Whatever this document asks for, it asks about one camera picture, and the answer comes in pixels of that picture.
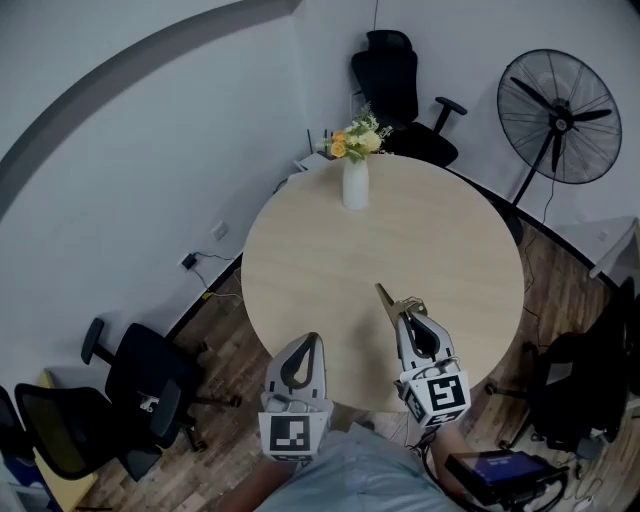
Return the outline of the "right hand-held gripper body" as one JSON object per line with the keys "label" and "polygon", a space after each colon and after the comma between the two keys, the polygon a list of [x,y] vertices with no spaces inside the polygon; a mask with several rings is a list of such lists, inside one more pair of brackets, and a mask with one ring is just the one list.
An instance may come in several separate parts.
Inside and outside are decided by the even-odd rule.
{"label": "right hand-held gripper body", "polygon": [[405,371],[395,386],[420,428],[453,422],[471,405],[468,375],[456,356]]}

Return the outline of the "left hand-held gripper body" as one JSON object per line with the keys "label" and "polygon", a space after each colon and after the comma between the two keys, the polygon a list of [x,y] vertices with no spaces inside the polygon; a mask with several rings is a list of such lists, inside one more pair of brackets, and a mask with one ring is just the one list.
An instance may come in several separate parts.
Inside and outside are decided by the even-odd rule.
{"label": "left hand-held gripper body", "polygon": [[265,391],[264,410],[258,414],[262,450],[279,462],[310,462],[319,454],[334,403],[326,399],[297,398]]}

